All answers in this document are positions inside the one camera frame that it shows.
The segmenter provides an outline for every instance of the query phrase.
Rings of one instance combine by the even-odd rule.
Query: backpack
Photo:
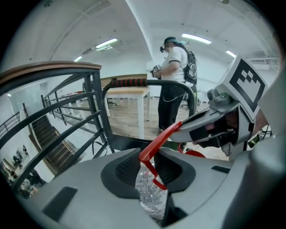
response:
[[[188,64],[183,69],[185,73],[185,80],[193,85],[197,84],[197,59],[192,51],[187,51]]]

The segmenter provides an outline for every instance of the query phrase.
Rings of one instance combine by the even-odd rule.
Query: railing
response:
[[[76,102],[77,100],[87,98],[89,103],[89,109],[91,114],[84,118],[78,119],[78,123],[74,124],[69,127],[65,132],[60,134],[59,136],[55,137],[52,142],[50,142],[42,151],[37,154],[29,164],[22,170],[21,174],[15,180],[12,189],[17,191],[29,173],[34,169],[34,167],[41,161],[45,156],[47,156],[54,148],[56,148],[65,138],[67,138],[70,134],[72,134],[75,130],[79,128],[83,128],[86,123],[94,124],[97,128],[97,132],[90,131],[94,134],[94,136],[89,139],[77,152],[69,157],[69,159],[62,165],[60,168],[59,173],[62,173],[70,166],[77,162],[77,159],[81,156],[81,154],[89,147],[98,137],[101,137],[103,142],[103,146],[101,149],[96,153],[94,158],[99,157],[100,154],[104,151],[107,147],[107,141],[104,136],[103,128],[100,124],[98,116],[100,115],[100,111],[96,110],[96,106],[93,100],[93,96],[96,96],[98,101],[101,100],[101,86],[99,85],[100,91],[92,91],[91,90],[91,80],[90,77],[93,77],[93,82],[100,84],[100,71],[101,66],[97,64],[89,64],[89,63],[75,63],[71,61],[49,61],[38,63],[35,65],[24,65],[9,71],[6,71],[0,75],[0,95],[3,95],[5,92],[10,91],[16,87],[22,86],[25,83],[30,83],[33,81],[45,79],[51,76],[61,76],[61,75],[72,75],[71,77],[67,78],[63,83],[58,85],[52,92],[50,92],[46,97],[42,96],[42,102],[44,108],[27,116],[26,119],[20,121],[17,125],[11,127],[3,136],[0,141],[0,149],[8,142],[13,136],[15,136],[20,130],[24,127],[28,126],[30,123],[34,122],[38,118],[46,115],[49,112],[53,112],[54,110],[58,109],[60,117],[63,119],[64,122],[64,115],[60,108],[65,108],[68,104],[72,102]],[[57,90],[64,87],[65,85],[70,84],[71,82],[75,82],[79,79],[84,78],[86,85],[88,86],[87,92],[81,93],[74,96],[68,96],[65,98],[58,98],[57,97]],[[55,94],[55,99],[50,100],[49,96],[51,94]]]
[[[20,112],[17,112],[0,125],[0,138],[20,121]]]
[[[151,142],[150,140],[130,138],[127,136],[119,136],[112,133],[110,123],[107,117],[106,109],[105,109],[105,95],[109,88],[113,87],[113,85],[122,85],[120,84],[112,84],[110,83],[101,91],[101,81],[100,81],[100,71],[101,66],[96,64],[89,63],[76,63],[72,61],[49,61],[43,63],[37,63],[35,65],[24,65],[9,71],[6,71],[0,74],[0,96],[4,93],[24,85],[25,83],[30,83],[33,81],[45,79],[52,76],[61,76],[61,75],[71,75],[66,80],[64,80],[61,84],[55,87],[52,91],[50,91],[45,97],[41,96],[43,109],[33,113],[30,116],[27,116],[26,119],[20,121],[17,125],[14,125],[10,128],[2,137],[0,141],[0,149],[8,142],[14,135],[16,135],[20,130],[24,127],[28,126],[30,123],[34,122],[38,118],[46,115],[47,113],[52,113],[54,117],[57,117],[64,121],[65,124],[71,124],[65,132],[55,137],[47,146],[45,146],[42,151],[37,154],[30,163],[22,170],[22,173],[17,177],[16,181],[13,184],[13,190],[17,191],[20,185],[23,183],[28,174],[34,169],[34,167],[41,161],[45,156],[47,156],[54,148],[56,148],[65,138],[67,138],[70,134],[72,134],[77,129],[83,129],[93,134],[91,137],[80,149],[77,150],[75,154],[73,154],[64,164],[61,166],[57,175],[61,174],[72,165],[74,165],[78,158],[84,153],[84,151],[90,146],[93,146],[94,141],[100,137],[103,145],[98,150],[93,158],[99,157],[104,149],[109,146],[112,153],[114,153],[114,149],[124,150],[130,148],[141,148],[144,149]],[[64,97],[58,97],[57,91],[63,88],[64,86],[75,82],[79,79],[84,78],[84,84],[86,87],[85,93],[80,93],[76,95],[68,95]],[[185,89],[188,93],[189,98],[193,100],[191,104],[194,104],[193,107],[190,107],[189,116],[195,113],[195,99],[192,90],[187,87],[183,83],[172,82],[172,81],[154,81],[154,80],[140,80],[141,85],[137,85],[137,80],[135,81],[135,86],[147,86],[147,85],[163,85],[163,84],[176,84],[179,87]],[[132,80],[129,81],[128,86],[134,86],[132,84]],[[55,98],[50,99],[50,96],[54,94]],[[98,110],[96,109],[94,96],[98,105]],[[72,107],[72,102],[76,102],[83,98],[87,98],[89,108],[81,108]],[[91,114],[88,117],[78,118],[73,115],[65,114],[62,111],[62,108],[72,109],[72,110],[80,110],[80,111],[90,111]],[[77,123],[73,123],[68,121],[65,117],[77,120]],[[96,130],[91,130],[84,128],[85,124],[93,124],[96,126]],[[166,142],[163,146],[175,148],[179,146],[180,143],[175,142]]]

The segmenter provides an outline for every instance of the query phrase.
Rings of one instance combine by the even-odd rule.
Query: staircase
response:
[[[51,143],[56,137],[56,132],[50,124],[48,118],[44,115],[32,123],[34,133],[41,146],[44,149],[49,143]],[[72,153],[67,147],[61,143],[56,146],[45,159],[52,166],[52,170],[57,173],[59,168],[65,163],[65,161],[72,156]]]

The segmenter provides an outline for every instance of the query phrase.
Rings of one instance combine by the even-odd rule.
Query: wooden handrail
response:
[[[33,73],[42,70],[60,69],[60,68],[89,68],[101,69],[100,64],[92,64],[87,62],[74,62],[74,61],[44,61],[32,64],[21,65],[9,69],[0,74],[0,85],[11,79],[22,76],[24,74]]]

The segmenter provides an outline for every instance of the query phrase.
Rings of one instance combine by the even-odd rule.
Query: black handlebar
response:
[[[125,79],[125,80],[116,80],[113,79],[111,82],[105,86],[105,88],[102,90],[101,93],[101,113],[103,116],[106,115],[106,121],[108,122],[107,113],[105,109],[105,95],[107,91],[110,88],[117,88],[117,87],[147,87],[149,85],[155,85],[155,86],[163,86],[163,85],[176,85],[181,88],[183,88],[186,93],[189,95],[190,99],[190,106],[189,106],[189,116],[192,116],[196,112],[196,101],[195,96],[193,94],[193,91],[190,87],[188,87],[186,84],[177,82],[177,81],[166,81],[166,80],[146,80],[146,79]]]

